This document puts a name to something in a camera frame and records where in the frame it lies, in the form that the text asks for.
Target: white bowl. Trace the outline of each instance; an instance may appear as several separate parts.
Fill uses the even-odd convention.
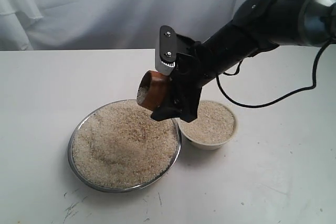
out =
[[[221,103],[219,103],[219,104],[224,106],[227,110],[229,110],[231,112],[231,114],[233,115],[234,120],[235,120],[234,131],[228,139],[226,139],[223,142],[217,143],[217,144],[207,144],[207,143],[203,143],[202,141],[192,139],[187,134],[185,134],[185,132],[183,131],[183,127],[181,125],[181,119],[178,119],[177,123],[178,123],[178,126],[179,126],[178,128],[181,131],[181,139],[183,141],[189,142],[190,144],[194,145],[195,147],[197,147],[199,149],[207,150],[207,151],[212,151],[212,150],[216,150],[218,148],[221,148],[225,143],[229,142],[234,137],[234,135],[237,131],[237,119],[236,119],[236,116],[234,115],[234,113],[232,112],[232,110],[230,110],[227,106],[225,106]]]

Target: white backdrop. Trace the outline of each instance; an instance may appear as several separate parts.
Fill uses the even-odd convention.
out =
[[[235,0],[34,2],[43,18],[24,28],[35,50],[153,48],[161,25],[204,40],[230,20],[235,4]]]

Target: uncooked rice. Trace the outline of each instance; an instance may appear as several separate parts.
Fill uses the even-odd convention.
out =
[[[129,188],[154,179],[177,147],[172,120],[156,122],[133,101],[102,107],[87,119],[72,143],[78,172],[106,188]]]
[[[138,89],[138,93],[136,95],[136,102],[138,104],[141,104],[145,100],[148,89],[149,89],[149,87],[140,87]]]
[[[181,129],[192,140],[204,144],[226,142],[235,129],[235,118],[230,110],[213,101],[200,101],[197,119],[191,123],[181,121]]]

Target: robotic arm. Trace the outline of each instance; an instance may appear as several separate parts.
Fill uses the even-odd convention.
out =
[[[321,47],[334,42],[335,35],[336,0],[246,0],[203,43],[162,26],[155,55],[158,72],[144,75],[138,104],[153,111],[151,118],[157,121],[191,122],[197,118],[202,86],[218,81],[219,74],[246,57],[281,45]]]

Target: bowl of rice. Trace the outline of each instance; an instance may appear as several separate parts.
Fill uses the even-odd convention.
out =
[[[156,122],[135,100],[98,108],[75,128],[68,145],[74,174],[108,193],[142,189],[172,167],[181,148],[175,120]]]
[[[203,150],[215,150],[230,141],[237,121],[231,110],[221,103],[199,102],[197,119],[191,123],[178,121],[183,140]]]

